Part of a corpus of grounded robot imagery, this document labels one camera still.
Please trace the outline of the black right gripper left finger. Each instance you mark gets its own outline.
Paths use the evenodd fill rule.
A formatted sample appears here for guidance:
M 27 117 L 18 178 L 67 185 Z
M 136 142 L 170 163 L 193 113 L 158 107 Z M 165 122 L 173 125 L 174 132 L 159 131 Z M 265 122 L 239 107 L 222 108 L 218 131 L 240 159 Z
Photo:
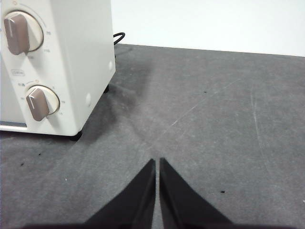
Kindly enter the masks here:
M 127 187 L 90 217 L 92 229 L 150 229 L 156 195 L 156 162 L 151 159 Z

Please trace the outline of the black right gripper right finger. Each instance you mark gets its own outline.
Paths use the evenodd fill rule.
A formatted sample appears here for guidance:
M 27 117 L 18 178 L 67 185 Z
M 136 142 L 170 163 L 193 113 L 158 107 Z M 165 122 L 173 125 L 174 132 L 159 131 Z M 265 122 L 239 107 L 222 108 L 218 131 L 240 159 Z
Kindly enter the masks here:
M 234 224 L 160 159 L 160 204 L 166 229 L 232 229 Z

